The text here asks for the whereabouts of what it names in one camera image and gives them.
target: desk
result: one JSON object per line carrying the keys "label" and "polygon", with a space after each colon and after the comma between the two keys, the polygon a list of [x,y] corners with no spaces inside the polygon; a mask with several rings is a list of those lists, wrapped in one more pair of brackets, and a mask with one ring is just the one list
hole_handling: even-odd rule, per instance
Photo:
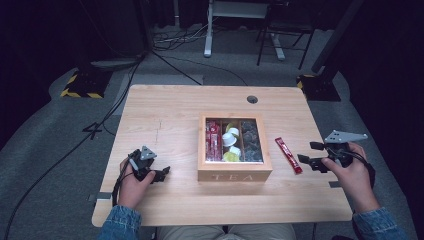
{"label": "desk", "polygon": [[[208,8],[208,31],[206,34],[204,56],[212,55],[212,25],[213,17],[242,17],[242,18],[265,18],[269,1],[264,0],[263,3],[249,2],[225,2],[218,0],[209,0]],[[278,34],[271,34],[272,43],[275,46],[275,52],[278,60],[286,59],[283,49],[281,48]]]}
{"label": "desk", "polygon": [[[258,98],[256,104],[247,96]],[[198,182],[200,112],[261,114],[273,171],[265,183]],[[295,175],[274,139],[292,153],[325,156],[311,150],[321,141],[308,104],[298,88],[182,85],[131,87],[100,192],[111,192],[119,163],[142,145],[158,156],[153,169],[171,166],[165,182],[152,184],[138,206],[144,226],[349,221],[351,208],[333,173],[302,164]],[[111,200],[98,200],[92,222],[102,226]]]}

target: gray carpet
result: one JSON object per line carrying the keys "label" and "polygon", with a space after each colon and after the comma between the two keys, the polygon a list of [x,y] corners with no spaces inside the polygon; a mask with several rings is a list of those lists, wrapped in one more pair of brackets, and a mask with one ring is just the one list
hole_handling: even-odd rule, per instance
{"label": "gray carpet", "polygon": [[[295,78],[309,70],[331,32],[318,31],[311,43],[302,70],[297,66],[301,52],[285,51],[286,60],[277,60],[273,49],[266,49],[261,66],[256,66],[259,44],[254,31],[223,31],[214,35],[212,57],[203,57],[204,40],[185,44],[173,51],[158,52],[163,56],[189,59],[215,68],[181,61],[167,60],[190,76],[203,76],[204,85],[296,86]],[[283,44],[293,39],[281,37]],[[129,70],[115,72],[104,99],[61,98],[60,92],[74,72],[71,69],[50,88],[52,101],[28,119],[0,152],[0,235],[4,235],[14,206],[25,191],[87,133],[82,129],[100,122],[112,107]],[[137,69],[135,81],[147,83],[146,76],[179,75],[158,57],[150,54]],[[180,84],[171,78],[158,84]],[[375,193],[382,205],[394,215],[411,239],[417,239],[409,208],[401,189],[388,170],[372,135],[349,102],[349,87],[340,74],[334,79],[341,102],[309,102],[323,137],[333,129],[366,133],[362,141],[369,161],[377,170]],[[105,126],[116,132],[119,115],[113,115]],[[99,229],[91,224],[93,203],[89,194],[99,191],[114,136],[106,131],[85,141],[54,168],[27,196],[16,213],[10,239],[93,239]],[[294,224],[299,240],[312,239],[312,223]],[[142,239],[149,239],[152,229],[142,229]],[[325,222],[317,225],[316,239],[344,235],[356,239],[350,222]]]}

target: hand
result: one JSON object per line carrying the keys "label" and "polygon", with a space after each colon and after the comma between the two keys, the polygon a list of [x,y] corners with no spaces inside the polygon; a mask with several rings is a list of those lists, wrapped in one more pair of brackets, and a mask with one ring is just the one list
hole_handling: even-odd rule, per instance
{"label": "hand", "polygon": [[[121,162],[121,165],[120,165],[121,171],[126,161],[128,161],[128,158],[126,158],[124,161]],[[128,175],[122,180],[121,188],[119,190],[118,205],[129,207],[135,210],[137,205],[143,199],[144,194],[147,190],[147,187],[153,181],[153,178],[155,177],[156,172],[150,171],[141,182],[138,181],[137,178],[135,178],[132,172],[133,171],[132,171],[131,164],[128,164],[124,174],[122,175],[122,178],[124,178],[128,174],[130,175]]]}
{"label": "hand", "polygon": [[[349,143],[349,148],[366,159],[364,149],[358,144]],[[329,158],[323,158],[321,162],[336,174],[343,190],[352,197],[357,213],[380,208],[380,204],[371,189],[368,170],[361,161],[354,158],[352,164],[347,168],[339,166]]]}

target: chair leg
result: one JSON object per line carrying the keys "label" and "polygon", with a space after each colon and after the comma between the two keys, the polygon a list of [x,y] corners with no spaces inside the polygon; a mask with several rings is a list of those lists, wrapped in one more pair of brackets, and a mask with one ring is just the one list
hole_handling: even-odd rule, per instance
{"label": "chair leg", "polygon": [[262,41],[261,41],[261,49],[259,50],[259,56],[258,56],[258,61],[256,62],[256,66],[259,66],[259,63],[261,61],[262,50],[264,48],[264,43],[265,43],[265,37],[266,37],[267,29],[268,28],[265,28],[264,31],[263,31]]}
{"label": "chair leg", "polygon": [[299,70],[302,68],[303,61],[305,60],[306,53],[308,52],[308,49],[309,49],[309,44],[311,43],[312,37],[314,36],[314,32],[315,31],[312,30],[312,32],[310,33],[308,43],[306,44],[305,52],[303,53],[302,60],[300,61],[300,65],[299,65],[299,68],[298,68]]}
{"label": "chair leg", "polygon": [[293,43],[293,47],[296,46],[296,44],[299,42],[299,40],[303,37],[303,33],[300,34],[300,36],[297,38],[296,42]]}
{"label": "chair leg", "polygon": [[259,36],[261,35],[261,33],[262,33],[262,28],[259,30],[259,33],[258,33],[258,36],[256,36],[256,42],[258,42],[258,40],[259,40]]}

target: blue sleeve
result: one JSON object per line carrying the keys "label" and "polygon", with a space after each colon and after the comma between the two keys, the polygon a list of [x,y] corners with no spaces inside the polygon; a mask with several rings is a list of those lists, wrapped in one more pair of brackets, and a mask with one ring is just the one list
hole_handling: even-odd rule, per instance
{"label": "blue sleeve", "polygon": [[386,208],[353,215],[364,239],[408,239]]}
{"label": "blue sleeve", "polygon": [[97,239],[138,239],[141,214],[124,206],[114,206]]}

